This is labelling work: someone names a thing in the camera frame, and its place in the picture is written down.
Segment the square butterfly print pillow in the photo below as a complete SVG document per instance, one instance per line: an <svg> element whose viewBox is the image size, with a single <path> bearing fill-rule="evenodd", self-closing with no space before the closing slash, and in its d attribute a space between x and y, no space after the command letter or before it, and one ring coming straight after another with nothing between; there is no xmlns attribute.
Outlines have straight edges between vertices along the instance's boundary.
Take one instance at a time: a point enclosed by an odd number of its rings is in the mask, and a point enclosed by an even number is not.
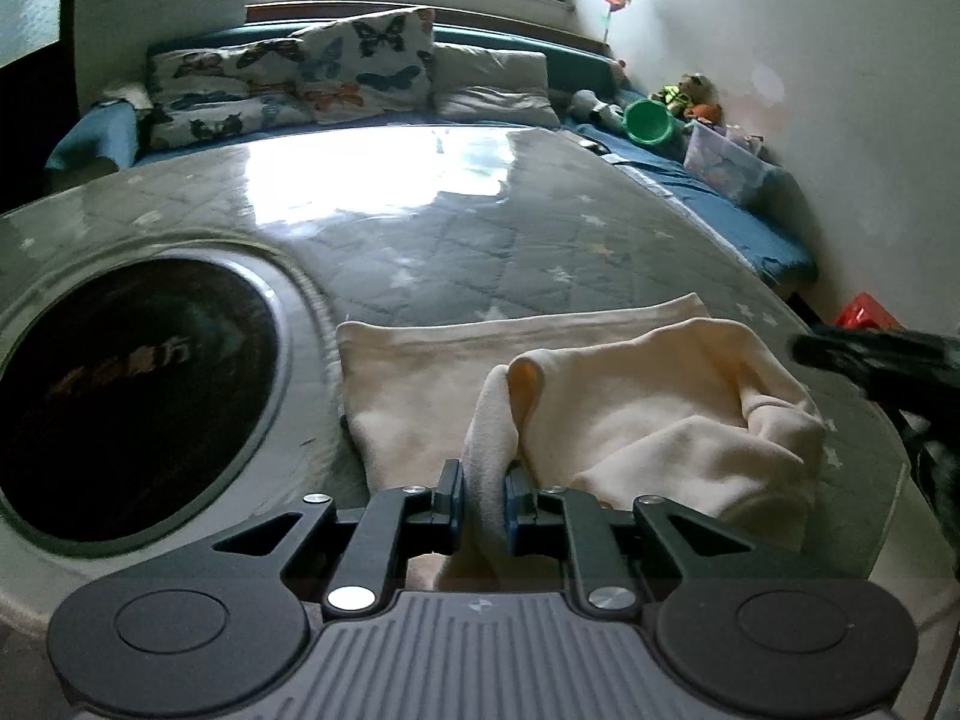
<svg viewBox="0 0 960 720"><path fill-rule="evenodd" d="M302 29L296 96L316 124L342 124L430 104L434 10L352 16Z"/></svg>

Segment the stuffed toy doll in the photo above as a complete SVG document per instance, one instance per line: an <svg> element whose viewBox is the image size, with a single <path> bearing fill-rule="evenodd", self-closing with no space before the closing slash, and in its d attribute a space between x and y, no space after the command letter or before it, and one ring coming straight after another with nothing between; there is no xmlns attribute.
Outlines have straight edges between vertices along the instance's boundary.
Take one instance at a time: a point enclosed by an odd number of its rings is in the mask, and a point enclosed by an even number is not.
<svg viewBox="0 0 960 720"><path fill-rule="evenodd" d="M662 104L675 119L719 125L722 106L715 83L703 73L684 73L675 85L665 85L649 94L654 103Z"/></svg>

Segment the cream white garment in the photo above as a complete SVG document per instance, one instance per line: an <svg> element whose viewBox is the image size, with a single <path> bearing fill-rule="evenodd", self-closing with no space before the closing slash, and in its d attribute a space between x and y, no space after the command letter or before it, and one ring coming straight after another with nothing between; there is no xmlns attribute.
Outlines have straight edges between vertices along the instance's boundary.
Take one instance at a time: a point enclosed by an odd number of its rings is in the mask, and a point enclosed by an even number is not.
<svg viewBox="0 0 960 720"><path fill-rule="evenodd" d="M811 394L754 330L693 294L636 309L337 332L348 431L373 491L466 473L454 556L414 590L540 590L543 557L506 548L506 468L628 509L658 494L765 543L804 543L825 442Z"/></svg>

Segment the red plastic stool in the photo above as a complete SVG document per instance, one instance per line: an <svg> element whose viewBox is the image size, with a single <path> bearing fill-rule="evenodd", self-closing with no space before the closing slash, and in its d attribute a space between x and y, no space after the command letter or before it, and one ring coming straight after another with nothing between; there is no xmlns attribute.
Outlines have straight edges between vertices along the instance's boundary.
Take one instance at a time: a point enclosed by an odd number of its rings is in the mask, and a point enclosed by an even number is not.
<svg viewBox="0 0 960 720"><path fill-rule="evenodd" d="M901 332L903 325L869 293L859 293L846 304L833 325L862 332Z"/></svg>

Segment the black round induction cooktop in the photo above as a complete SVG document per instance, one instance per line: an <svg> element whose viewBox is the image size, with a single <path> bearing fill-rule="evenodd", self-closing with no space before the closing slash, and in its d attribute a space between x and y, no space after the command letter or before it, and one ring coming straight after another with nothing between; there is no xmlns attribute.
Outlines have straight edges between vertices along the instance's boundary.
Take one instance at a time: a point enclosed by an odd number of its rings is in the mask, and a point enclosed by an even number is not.
<svg viewBox="0 0 960 720"><path fill-rule="evenodd" d="M90 556L172 532L252 457L288 369L283 310L244 266L158 257L83 281L3 361L3 520Z"/></svg>

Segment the long butterfly print pillow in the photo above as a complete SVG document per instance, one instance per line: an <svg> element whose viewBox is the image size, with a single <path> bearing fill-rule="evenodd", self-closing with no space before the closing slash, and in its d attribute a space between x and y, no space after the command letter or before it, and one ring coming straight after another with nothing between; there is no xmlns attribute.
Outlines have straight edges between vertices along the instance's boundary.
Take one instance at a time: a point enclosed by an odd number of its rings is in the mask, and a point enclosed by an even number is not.
<svg viewBox="0 0 960 720"><path fill-rule="evenodd" d="M149 149L213 145L310 124L313 111L296 96L296 75L306 59L291 37L153 55Z"/></svg>

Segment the green plastic bucket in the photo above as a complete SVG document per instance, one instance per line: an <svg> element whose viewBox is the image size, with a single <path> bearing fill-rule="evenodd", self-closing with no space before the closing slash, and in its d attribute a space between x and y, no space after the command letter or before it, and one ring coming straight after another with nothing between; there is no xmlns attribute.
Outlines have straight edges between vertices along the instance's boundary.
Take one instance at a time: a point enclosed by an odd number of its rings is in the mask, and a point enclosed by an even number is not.
<svg viewBox="0 0 960 720"><path fill-rule="evenodd" d="M658 101L636 99L623 110L626 136L638 146L659 148L675 135L674 115Z"/></svg>

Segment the clear plastic storage box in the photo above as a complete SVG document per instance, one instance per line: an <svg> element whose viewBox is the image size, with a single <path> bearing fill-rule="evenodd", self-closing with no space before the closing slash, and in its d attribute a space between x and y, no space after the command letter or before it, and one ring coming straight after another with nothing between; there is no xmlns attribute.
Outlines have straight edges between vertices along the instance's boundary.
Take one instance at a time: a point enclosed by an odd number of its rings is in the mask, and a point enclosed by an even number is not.
<svg viewBox="0 0 960 720"><path fill-rule="evenodd" d="M773 185L778 170L714 128L690 122L686 127L683 167L737 206L757 203Z"/></svg>

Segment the grey plain cushion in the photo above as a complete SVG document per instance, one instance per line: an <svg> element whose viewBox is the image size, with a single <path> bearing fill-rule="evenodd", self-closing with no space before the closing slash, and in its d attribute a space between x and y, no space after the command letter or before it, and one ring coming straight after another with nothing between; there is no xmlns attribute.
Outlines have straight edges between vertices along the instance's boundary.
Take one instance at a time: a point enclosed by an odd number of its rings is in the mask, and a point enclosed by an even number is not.
<svg viewBox="0 0 960 720"><path fill-rule="evenodd" d="M438 43L431 100L441 119L558 128L548 94L547 57L528 50Z"/></svg>

